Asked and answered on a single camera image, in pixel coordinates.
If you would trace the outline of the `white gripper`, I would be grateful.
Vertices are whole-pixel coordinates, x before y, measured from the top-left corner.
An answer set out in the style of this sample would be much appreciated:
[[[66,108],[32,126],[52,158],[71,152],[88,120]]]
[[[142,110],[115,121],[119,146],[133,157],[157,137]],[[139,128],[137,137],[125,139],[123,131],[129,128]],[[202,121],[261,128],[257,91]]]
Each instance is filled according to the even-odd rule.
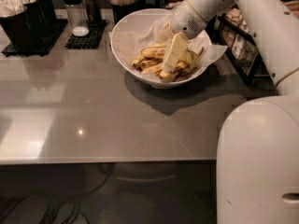
[[[188,47],[189,39],[196,38],[205,28],[206,22],[197,15],[187,0],[172,10],[171,21],[158,32],[155,38],[157,43],[167,41],[162,64],[165,72],[170,72],[177,64],[178,58]]]

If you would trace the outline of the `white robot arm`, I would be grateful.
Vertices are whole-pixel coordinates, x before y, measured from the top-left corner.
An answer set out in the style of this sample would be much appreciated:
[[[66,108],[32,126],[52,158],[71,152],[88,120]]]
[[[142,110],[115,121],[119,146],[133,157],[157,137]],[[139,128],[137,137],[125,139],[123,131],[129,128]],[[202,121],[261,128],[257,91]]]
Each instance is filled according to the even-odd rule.
[[[184,0],[162,30],[192,39],[237,5],[262,57],[263,94],[221,126],[216,156],[217,224],[299,224],[299,20],[281,0]]]

